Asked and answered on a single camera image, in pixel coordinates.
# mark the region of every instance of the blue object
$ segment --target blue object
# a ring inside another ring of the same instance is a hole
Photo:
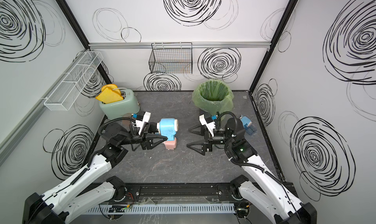
[[[177,125],[175,127],[175,119],[173,118],[161,119],[161,121],[159,122],[158,129],[161,132],[162,136],[168,137],[167,141],[173,141],[175,139],[175,134],[176,134],[175,129],[177,129]]]
[[[250,127],[246,128],[246,132],[251,136],[254,132],[256,132],[257,129],[251,125]]]
[[[251,124],[252,124],[252,121],[248,118],[248,117],[246,117],[246,116],[244,116],[244,115],[241,115],[240,116],[240,120],[241,120],[241,122],[243,123],[243,127],[245,128],[245,129],[247,129],[249,126],[251,126]]]
[[[252,135],[257,131],[257,129],[253,125],[251,125],[252,121],[248,117],[241,115],[240,118],[241,122],[243,123],[243,127],[249,135]]]

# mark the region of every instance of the mint green toaster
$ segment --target mint green toaster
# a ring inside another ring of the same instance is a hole
[[[99,106],[108,119],[123,117],[123,115],[128,113],[136,114],[140,110],[140,105],[132,90],[122,89],[120,91],[125,93],[123,95],[124,100],[108,104],[99,101]]]

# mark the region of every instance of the wire basket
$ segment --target wire basket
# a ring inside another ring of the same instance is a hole
[[[80,60],[75,60],[76,64],[47,98],[44,105],[50,110],[69,110],[102,60],[103,56],[100,52],[85,52]]]
[[[192,73],[192,43],[152,43],[152,49],[150,72]]]

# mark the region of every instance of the black wire basket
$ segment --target black wire basket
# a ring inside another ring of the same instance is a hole
[[[150,72],[192,73],[192,43],[152,43],[152,49]]]

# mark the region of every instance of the gray countertop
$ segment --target gray countertop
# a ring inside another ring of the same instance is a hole
[[[250,178],[243,169],[228,161],[224,150],[213,147],[212,152],[203,156],[186,147],[187,143],[203,139],[188,132],[188,128],[200,123],[199,109],[191,99],[192,92],[136,94],[141,110],[151,112],[149,122],[159,122],[161,118],[178,119],[177,146],[175,150],[167,150],[161,144],[152,150],[142,150],[139,147],[136,151],[131,151],[130,145],[125,145],[129,152],[124,159],[95,182],[104,182],[114,175],[125,183],[219,183],[230,182],[241,174]],[[249,117],[257,129],[252,136],[246,134],[246,140],[256,149],[272,173],[277,175],[248,93],[234,92],[234,95],[232,112],[238,117],[240,114]],[[104,145],[105,141],[100,138],[96,150]]]

